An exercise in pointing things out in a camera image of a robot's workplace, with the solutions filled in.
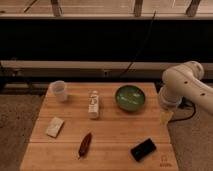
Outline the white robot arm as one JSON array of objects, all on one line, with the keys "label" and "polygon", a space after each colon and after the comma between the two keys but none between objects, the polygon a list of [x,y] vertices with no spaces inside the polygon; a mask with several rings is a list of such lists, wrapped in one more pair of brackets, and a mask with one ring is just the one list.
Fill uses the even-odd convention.
[{"label": "white robot arm", "polygon": [[166,69],[162,74],[163,86],[158,93],[161,107],[161,124],[167,125],[173,110],[186,98],[213,115],[213,88],[201,82],[203,66],[196,61],[188,61]]}]

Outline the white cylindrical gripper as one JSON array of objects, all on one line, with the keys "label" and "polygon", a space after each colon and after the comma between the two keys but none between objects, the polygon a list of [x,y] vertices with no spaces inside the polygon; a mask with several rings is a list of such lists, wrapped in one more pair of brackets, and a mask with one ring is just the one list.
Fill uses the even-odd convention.
[{"label": "white cylindrical gripper", "polygon": [[182,97],[175,94],[173,91],[168,89],[166,86],[160,88],[158,93],[158,103],[165,109],[161,111],[161,124],[167,125],[171,120],[174,112],[171,111],[177,108],[182,101]]}]

